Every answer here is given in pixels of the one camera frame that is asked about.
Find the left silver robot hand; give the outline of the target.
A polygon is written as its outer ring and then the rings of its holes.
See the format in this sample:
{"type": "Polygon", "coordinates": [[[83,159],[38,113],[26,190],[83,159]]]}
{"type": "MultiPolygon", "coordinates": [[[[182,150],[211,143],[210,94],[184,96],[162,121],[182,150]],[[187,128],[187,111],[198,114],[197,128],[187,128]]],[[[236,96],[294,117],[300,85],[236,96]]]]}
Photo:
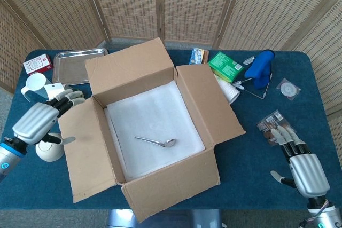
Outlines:
{"type": "Polygon", "coordinates": [[[12,127],[14,137],[27,145],[41,141],[61,144],[62,139],[49,134],[51,128],[68,110],[83,102],[82,91],[67,89],[51,100],[36,103],[12,127]]]}

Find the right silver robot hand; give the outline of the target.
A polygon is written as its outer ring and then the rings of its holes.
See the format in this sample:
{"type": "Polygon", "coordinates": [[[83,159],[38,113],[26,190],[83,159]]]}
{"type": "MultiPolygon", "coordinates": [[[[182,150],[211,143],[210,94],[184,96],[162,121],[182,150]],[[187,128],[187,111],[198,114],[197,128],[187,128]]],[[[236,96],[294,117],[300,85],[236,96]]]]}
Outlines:
{"type": "Polygon", "coordinates": [[[295,188],[304,198],[326,195],[330,185],[317,155],[290,127],[278,126],[270,132],[281,147],[292,174],[292,178],[286,178],[272,170],[272,177],[281,184],[295,188]]]}

